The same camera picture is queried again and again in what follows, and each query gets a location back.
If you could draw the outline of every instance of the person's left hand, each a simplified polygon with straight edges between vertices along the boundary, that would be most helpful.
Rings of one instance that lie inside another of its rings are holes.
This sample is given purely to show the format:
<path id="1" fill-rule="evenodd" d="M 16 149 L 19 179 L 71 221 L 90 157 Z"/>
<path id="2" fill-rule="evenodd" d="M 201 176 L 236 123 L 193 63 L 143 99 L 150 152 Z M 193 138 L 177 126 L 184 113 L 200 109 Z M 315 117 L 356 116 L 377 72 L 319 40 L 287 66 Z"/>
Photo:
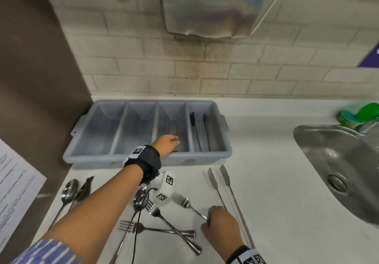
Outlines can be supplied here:
<path id="1" fill-rule="evenodd" d="M 173 134 L 165 134 L 157 138 L 157 140 L 151 145 L 160 154 L 161 158 L 168 155 L 179 144 L 179 137 Z"/>

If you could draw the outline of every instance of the purple sign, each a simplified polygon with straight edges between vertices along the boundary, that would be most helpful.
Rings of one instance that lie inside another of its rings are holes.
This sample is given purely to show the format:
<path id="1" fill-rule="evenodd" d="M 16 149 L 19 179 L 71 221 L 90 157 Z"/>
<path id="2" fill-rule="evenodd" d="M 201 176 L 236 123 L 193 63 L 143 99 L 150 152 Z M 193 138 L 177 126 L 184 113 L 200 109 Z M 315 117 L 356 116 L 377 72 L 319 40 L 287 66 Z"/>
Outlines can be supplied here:
<path id="1" fill-rule="evenodd" d="M 363 59 L 359 67 L 379 68 L 379 43 L 373 50 Z"/>

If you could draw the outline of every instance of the white cord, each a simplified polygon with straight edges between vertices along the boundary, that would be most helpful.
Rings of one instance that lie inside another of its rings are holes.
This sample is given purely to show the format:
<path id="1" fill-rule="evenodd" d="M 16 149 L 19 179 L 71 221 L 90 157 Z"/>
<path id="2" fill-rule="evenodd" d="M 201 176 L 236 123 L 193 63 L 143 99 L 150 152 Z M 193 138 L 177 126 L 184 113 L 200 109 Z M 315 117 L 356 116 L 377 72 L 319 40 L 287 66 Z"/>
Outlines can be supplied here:
<path id="1" fill-rule="evenodd" d="M 254 30 L 251 32 L 250 35 L 252 35 L 258 29 L 258 27 L 260 26 L 260 24 L 262 24 L 264 18 L 267 16 L 268 12 L 270 12 L 270 10 L 272 9 L 272 7 L 275 5 L 276 2 L 277 2 L 277 0 L 273 0 L 272 3 L 271 3 L 271 5 L 268 6 L 268 8 L 266 9 L 266 11 L 263 14 L 262 18 L 259 20 L 258 24 L 255 26 Z"/>

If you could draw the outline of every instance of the sink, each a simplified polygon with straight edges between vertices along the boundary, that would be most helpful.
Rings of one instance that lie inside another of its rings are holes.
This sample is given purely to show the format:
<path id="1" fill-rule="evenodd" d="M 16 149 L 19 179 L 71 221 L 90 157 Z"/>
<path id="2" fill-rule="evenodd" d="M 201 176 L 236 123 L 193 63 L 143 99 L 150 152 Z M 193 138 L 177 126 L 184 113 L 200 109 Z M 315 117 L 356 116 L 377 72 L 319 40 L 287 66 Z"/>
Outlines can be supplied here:
<path id="1" fill-rule="evenodd" d="M 379 154 L 339 125 L 301 125 L 293 136 L 335 198 L 352 214 L 379 224 Z"/>

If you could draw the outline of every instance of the sink drain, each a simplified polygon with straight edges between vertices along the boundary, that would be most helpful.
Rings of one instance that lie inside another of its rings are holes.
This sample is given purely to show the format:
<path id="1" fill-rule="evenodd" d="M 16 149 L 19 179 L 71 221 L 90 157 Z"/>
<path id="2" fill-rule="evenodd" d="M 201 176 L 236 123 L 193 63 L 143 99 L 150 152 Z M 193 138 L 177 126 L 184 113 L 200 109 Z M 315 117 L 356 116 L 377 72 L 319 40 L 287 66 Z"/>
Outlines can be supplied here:
<path id="1" fill-rule="evenodd" d="M 347 194 L 348 187 L 346 185 L 346 182 L 338 175 L 329 174 L 328 183 L 329 183 L 329 187 L 331 187 L 333 190 L 343 193 L 343 194 Z"/>

